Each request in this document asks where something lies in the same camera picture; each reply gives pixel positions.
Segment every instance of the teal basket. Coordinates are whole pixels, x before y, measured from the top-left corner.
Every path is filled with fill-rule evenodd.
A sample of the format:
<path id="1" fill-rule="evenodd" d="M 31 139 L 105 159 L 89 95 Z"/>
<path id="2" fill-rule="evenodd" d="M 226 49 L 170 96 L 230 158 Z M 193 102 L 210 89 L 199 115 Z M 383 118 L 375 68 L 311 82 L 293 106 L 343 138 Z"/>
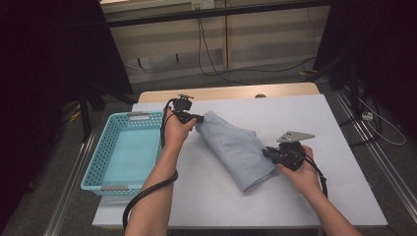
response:
<path id="1" fill-rule="evenodd" d="M 161 152 L 162 111 L 112 114 L 81 188 L 100 196 L 137 194 Z"/>

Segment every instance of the human arm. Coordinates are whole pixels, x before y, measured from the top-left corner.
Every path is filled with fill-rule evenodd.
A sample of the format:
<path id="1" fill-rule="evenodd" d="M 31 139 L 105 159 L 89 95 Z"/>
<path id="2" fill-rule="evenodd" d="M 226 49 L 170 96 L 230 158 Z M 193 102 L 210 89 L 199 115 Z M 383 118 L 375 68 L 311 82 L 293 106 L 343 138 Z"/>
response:
<path id="1" fill-rule="evenodd" d="M 307 155 L 313 158 L 311 148 L 303 146 L 303 149 Z M 304 161 L 303 165 L 296 171 L 292 171 L 281 164 L 278 164 L 278 169 L 291 180 L 294 187 L 309 202 L 328 236 L 361 235 L 323 194 L 318 174 L 313 166 Z"/>
<path id="2" fill-rule="evenodd" d="M 162 153 L 142 190 L 171 178 L 176 170 L 181 147 L 197 120 L 187 124 L 178 121 L 170 109 L 166 110 Z M 173 183 L 156 190 L 137 202 L 130 214 L 125 235 L 166 235 L 171 212 Z"/>

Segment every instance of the folded cloth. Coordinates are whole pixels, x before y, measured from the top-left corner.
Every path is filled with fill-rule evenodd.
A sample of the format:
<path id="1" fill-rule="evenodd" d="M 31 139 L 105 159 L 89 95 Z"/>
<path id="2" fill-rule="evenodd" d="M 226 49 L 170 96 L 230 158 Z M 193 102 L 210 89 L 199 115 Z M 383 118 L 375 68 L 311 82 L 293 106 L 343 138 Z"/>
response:
<path id="1" fill-rule="evenodd" d="M 265 158 L 265 146 L 255 131 L 234 127 L 209 111 L 205 122 L 196 125 L 197 132 L 226 166 L 242 192 L 275 174 L 276 165 Z"/>

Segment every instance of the white tabletop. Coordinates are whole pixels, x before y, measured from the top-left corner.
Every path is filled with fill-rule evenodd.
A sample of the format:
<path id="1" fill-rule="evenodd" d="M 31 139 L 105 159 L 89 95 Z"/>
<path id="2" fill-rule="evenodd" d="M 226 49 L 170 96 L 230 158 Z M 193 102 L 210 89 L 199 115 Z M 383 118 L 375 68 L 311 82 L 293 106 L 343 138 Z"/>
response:
<path id="1" fill-rule="evenodd" d="M 165 102 L 135 104 L 133 110 L 161 109 Z M 194 101 L 192 113 L 214 111 L 230 124 L 257 132 L 265 146 L 277 147 L 287 131 L 314 134 L 310 146 L 327 177 L 328 197 L 356 226 L 387 221 L 344 139 L 323 95 Z M 171 228 L 311 228 L 320 226 L 305 199 L 283 176 L 274 176 L 242 193 L 196 131 L 178 161 Z M 117 228 L 133 196 L 103 197 L 93 225 Z"/>

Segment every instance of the metal frame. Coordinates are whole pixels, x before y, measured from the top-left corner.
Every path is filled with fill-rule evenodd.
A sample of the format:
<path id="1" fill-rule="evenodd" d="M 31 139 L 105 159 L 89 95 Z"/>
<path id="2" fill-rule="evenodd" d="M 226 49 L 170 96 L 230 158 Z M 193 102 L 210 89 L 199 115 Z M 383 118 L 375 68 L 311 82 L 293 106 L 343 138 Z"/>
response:
<path id="1" fill-rule="evenodd" d="M 107 25 L 111 28 L 119 28 L 119 27 L 135 26 L 135 25 L 191 20 L 191 19 L 198 19 L 198 18 L 212 18 L 212 17 L 223 17 L 223 16 L 231 16 L 231 15 L 250 14 L 250 13 L 299 9 L 299 8 L 321 7 L 321 6 L 328 6 L 328 5 L 332 5 L 332 4 L 340 3 L 340 2 L 348 2 L 348 0 L 298 0 L 298 1 L 285 1 L 285 2 L 279 2 L 279 3 L 250 5 L 250 6 L 214 8 L 214 9 L 206 9 L 206 10 L 200 10 L 200 11 L 187 11 L 187 12 L 179 12 L 179 13 L 171 13 L 171 14 L 162 14 L 162 15 L 149 16 L 149 17 L 112 19 L 112 20 L 107 21 Z"/>

